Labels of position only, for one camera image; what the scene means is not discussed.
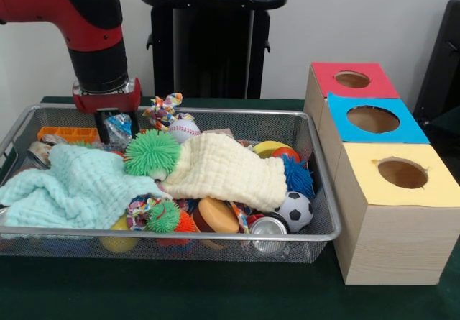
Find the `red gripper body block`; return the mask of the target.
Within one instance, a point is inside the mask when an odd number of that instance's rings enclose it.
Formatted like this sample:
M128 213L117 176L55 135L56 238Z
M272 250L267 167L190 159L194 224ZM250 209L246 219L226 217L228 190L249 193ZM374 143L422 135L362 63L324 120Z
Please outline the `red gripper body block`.
M98 111L136 111L141 101L141 85L138 78L130 78L124 85L108 93L84 91L78 81L73 83L73 102L82 113Z

